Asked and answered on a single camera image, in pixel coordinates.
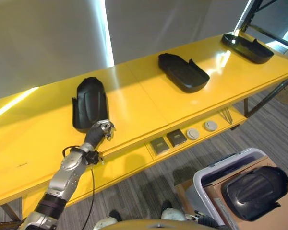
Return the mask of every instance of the small black square object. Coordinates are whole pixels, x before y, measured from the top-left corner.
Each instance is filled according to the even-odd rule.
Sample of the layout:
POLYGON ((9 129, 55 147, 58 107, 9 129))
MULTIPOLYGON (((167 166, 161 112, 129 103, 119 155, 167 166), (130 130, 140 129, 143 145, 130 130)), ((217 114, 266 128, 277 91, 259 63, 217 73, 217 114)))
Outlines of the small black square object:
POLYGON ((150 142, 156 152, 156 154, 160 154, 165 150, 168 150, 169 147, 167 143, 164 141, 163 137, 157 138, 150 142))
POLYGON ((167 134, 168 140, 171 142, 172 146, 178 146, 187 141, 186 137, 180 129, 176 129, 167 134))

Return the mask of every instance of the black cable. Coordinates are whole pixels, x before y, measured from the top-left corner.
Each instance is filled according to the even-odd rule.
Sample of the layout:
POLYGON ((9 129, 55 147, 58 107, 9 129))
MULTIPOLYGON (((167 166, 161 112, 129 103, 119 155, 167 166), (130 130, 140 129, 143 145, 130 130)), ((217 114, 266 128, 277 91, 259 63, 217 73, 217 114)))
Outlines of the black cable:
POLYGON ((95 178, 94 178, 94 173, 93 173, 93 169, 91 169, 91 172, 92 172, 92 179, 93 179, 93 196, 92 196, 92 203, 91 203, 91 207, 90 207, 90 211, 88 213, 88 216, 86 218, 86 221, 83 225, 83 228, 81 230, 84 230, 85 227, 86 227, 86 224, 88 222, 88 219, 90 218, 90 215, 92 213, 92 208, 93 208, 93 203, 94 203, 94 197, 95 197, 95 178))
MULTIPOLYGON (((64 156, 64 157, 66 156, 65 151, 66 151, 67 149, 74 148, 74 147, 79 147, 79 145, 71 145, 71 146, 65 147, 65 148, 63 149, 63 151, 62 151, 63 156, 64 156)), ((94 203, 94 197, 95 197, 95 178, 94 178, 93 169, 91 169, 91 173, 92 173, 92 180, 93 180, 93 196, 92 196, 93 198, 92 198, 92 203, 91 203, 90 211, 88 212, 88 216, 87 216, 86 221, 85 221, 85 223, 84 223, 84 225, 83 225, 83 227, 82 227, 81 230, 84 230, 84 229, 85 229, 85 227, 86 227, 86 225, 87 225, 87 222, 88 222, 88 219, 90 218, 91 213, 92 213, 92 209, 93 209, 93 203, 94 203)))
POLYGON ((73 147, 79 147, 79 145, 71 145, 71 146, 65 147, 65 148, 62 150, 63 157, 66 157, 65 151, 66 151, 67 149, 70 149, 70 148, 73 148, 73 147))

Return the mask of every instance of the yellow table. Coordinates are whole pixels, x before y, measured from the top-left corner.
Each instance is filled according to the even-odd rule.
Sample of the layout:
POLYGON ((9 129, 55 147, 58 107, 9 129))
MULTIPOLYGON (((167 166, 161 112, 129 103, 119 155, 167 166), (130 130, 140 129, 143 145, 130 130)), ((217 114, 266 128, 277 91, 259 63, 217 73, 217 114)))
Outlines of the yellow table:
MULTIPOLYGON (((268 62, 254 64, 229 50, 220 39, 211 37, 166 51, 185 60, 192 58, 210 75, 207 85, 195 93, 182 92, 159 69, 157 57, 164 51, 0 99, 1 111, 8 108, 0 115, 0 205, 22 197, 26 217, 59 168, 62 149, 83 142, 84 134, 72 127, 71 98, 86 77, 103 82, 110 120, 116 126, 114 138, 98 149, 105 164, 94 167, 97 192, 242 124, 246 118, 231 105, 287 79, 288 59, 275 52, 268 62), (233 124, 219 112, 225 107, 233 124), (206 120, 216 121, 218 129, 206 131, 206 120), (177 128, 185 132, 188 127, 200 131, 199 139, 155 155, 151 140, 177 128)), ((67 205, 91 192, 88 169, 67 205)))

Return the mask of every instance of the silver robotic arm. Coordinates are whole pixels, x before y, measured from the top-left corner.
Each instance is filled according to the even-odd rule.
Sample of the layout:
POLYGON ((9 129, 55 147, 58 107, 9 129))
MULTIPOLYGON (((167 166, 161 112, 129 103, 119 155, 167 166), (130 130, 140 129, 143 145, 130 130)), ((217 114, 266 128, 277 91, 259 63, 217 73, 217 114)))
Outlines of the silver robotic arm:
POLYGON ((96 122, 87 132, 84 143, 72 148, 61 162, 59 170, 52 177, 48 190, 36 209, 20 226, 19 230, 55 230, 66 203, 77 188, 87 165, 97 164, 97 146, 106 137, 111 139, 114 125, 109 120, 96 122))

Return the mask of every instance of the round gray disc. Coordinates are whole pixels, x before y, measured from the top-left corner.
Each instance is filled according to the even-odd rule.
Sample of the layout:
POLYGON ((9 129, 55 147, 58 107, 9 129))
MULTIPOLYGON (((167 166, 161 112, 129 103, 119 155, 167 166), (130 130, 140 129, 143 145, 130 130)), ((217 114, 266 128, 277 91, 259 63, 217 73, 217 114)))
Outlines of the round gray disc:
POLYGON ((195 128, 189 128, 187 130, 187 137, 191 140, 196 140, 200 136, 200 133, 195 128))
POLYGON ((208 131, 216 131, 217 123, 214 121, 206 121, 205 122, 205 129, 207 129, 208 131))

